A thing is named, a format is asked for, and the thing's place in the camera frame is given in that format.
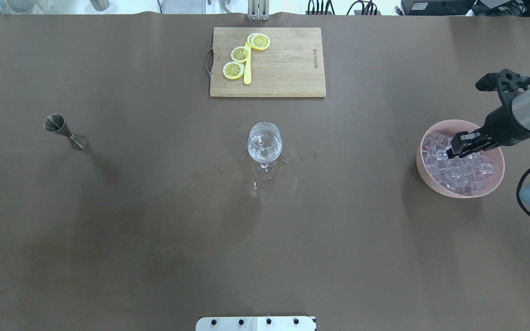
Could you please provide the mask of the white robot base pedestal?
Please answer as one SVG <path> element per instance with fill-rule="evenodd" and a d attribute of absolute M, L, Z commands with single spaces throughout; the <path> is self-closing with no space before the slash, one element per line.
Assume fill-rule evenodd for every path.
<path fill-rule="evenodd" d="M 311 316 L 233 316 L 204 317 L 196 331 L 317 331 Z"/>

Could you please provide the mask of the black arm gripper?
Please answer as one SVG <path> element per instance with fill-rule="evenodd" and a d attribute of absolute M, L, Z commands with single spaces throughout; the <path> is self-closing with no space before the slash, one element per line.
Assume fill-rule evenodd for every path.
<path fill-rule="evenodd" d="M 500 106 L 489 113 L 480 132 L 461 131 L 455 134 L 451 147 L 447 149 L 448 159 L 462 159 L 472 153 L 489 151 L 501 146 L 512 146 L 530 138 L 530 130 L 517 122 L 511 110 Z"/>

